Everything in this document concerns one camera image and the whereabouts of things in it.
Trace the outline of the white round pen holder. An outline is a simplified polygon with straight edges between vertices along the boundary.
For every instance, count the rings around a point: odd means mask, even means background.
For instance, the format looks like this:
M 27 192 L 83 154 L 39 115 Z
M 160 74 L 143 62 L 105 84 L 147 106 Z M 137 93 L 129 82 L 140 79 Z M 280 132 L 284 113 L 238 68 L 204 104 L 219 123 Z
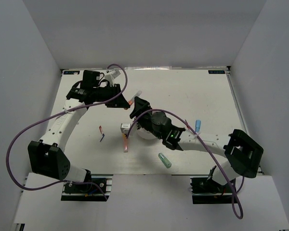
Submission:
M 149 111 L 145 113 L 143 116 L 138 117 L 137 121 L 137 135 L 139 135 L 142 139 L 145 140 L 154 140 L 156 136 L 152 133 L 154 132 L 152 127 L 151 117 L 154 112 Z

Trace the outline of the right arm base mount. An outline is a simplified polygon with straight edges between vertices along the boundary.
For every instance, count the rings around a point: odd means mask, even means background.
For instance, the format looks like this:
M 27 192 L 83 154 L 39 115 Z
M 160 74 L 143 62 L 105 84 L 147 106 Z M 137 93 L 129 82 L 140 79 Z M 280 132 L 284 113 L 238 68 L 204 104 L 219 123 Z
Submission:
M 231 204 L 232 191 L 228 184 L 224 186 L 206 185 L 207 176 L 192 176 L 190 178 L 192 203 L 194 205 Z

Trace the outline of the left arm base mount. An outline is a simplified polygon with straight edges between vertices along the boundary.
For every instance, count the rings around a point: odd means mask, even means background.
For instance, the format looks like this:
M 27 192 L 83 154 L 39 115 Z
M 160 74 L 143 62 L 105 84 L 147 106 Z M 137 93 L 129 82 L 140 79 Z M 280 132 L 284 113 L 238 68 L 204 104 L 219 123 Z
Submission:
M 100 187 L 105 197 L 95 185 L 64 183 L 61 201 L 106 202 L 110 196 L 112 178 L 112 175 L 92 175 L 92 182 Z

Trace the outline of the green transparent highlighter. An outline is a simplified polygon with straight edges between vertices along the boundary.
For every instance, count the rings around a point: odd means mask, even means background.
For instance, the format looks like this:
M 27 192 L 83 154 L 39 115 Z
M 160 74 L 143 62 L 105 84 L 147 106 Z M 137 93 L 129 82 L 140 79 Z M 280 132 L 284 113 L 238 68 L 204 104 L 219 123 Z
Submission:
M 168 160 L 168 158 L 163 153 L 159 153 L 158 157 L 166 168 L 171 168 L 171 166 L 172 166 L 171 162 Z

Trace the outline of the red gel pen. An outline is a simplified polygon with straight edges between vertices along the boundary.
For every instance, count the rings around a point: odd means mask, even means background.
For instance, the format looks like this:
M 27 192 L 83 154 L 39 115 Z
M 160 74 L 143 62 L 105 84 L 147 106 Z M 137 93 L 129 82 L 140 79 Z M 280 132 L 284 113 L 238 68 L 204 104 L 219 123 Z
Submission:
M 187 120 L 185 120 L 185 123 L 186 123 L 187 129 L 188 129 L 188 130 L 191 130 L 190 125 L 188 124 Z

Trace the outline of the grey highlighter orange cap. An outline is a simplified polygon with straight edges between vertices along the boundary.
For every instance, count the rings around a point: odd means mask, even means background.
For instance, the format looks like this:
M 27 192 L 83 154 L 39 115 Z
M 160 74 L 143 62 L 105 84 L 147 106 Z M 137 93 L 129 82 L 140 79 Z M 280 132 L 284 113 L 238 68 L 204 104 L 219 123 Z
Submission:
M 137 91 L 137 92 L 132 96 L 132 98 L 129 100 L 129 105 L 133 105 L 133 104 L 134 104 L 135 97 L 139 97 L 141 94 L 142 94 L 142 91 L 141 91 L 141 90 Z

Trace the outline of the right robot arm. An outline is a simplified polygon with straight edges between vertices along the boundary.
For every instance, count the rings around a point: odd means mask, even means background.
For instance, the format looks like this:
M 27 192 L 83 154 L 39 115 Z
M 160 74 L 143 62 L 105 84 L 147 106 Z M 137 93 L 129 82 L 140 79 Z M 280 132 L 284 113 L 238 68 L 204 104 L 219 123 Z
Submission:
M 138 129 L 149 132 L 170 150 L 208 152 L 226 158 L 227 161 L 210 170 L 202 188 L 219 192 L 228 181 L 237 177 L 253 179 L 257 176 L 263 147 L 240 129 L 234 129 L 227 136 L 198 136 L 190 130 L 173 125 L 165 112 L 153 110 L 148 101 L 139 97 L 134 99 L 130 118 L 137 120 Z

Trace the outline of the blue transparent highlighter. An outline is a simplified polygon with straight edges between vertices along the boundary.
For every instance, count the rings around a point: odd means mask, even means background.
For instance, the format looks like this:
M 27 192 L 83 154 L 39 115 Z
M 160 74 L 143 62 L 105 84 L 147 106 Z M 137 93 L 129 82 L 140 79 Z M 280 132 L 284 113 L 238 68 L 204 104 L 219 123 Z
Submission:
M 196 120 L 195 122 L 195 132 L 198 133 L 200 132 L 201 129 L 201 120 Z

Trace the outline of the yellow capped orange highlighter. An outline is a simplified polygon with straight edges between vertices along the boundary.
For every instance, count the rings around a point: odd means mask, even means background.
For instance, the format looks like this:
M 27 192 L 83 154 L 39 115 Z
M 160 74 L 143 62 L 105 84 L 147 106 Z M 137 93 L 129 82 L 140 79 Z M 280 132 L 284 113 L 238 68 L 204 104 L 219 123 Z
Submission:
M 128 152 L 128 139 L 124 133 L 122 133 L 122 139 L 123 139 L 123 152 Z

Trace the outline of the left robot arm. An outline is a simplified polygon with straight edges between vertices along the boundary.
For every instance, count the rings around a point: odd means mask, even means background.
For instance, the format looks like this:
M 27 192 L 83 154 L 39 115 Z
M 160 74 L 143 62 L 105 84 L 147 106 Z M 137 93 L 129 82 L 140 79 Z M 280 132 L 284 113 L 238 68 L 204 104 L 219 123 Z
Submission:
M 130 107 L 120 85 L 114 83 L 120 71 L 107 71 L 103 79 L 100 79 L 101 75 L 99 71 L 84 70 L 82 80 L 76 82 L 68 92 L 62 113 L 39 141 L 30 142 L 27 149 L 34 173 L 76 182 L 81 192 L 91 189 L 90 171 L 72 165 L 66 157 L 64 151 L 67 141 L 91 104 L 105 104 L 108 108 Z

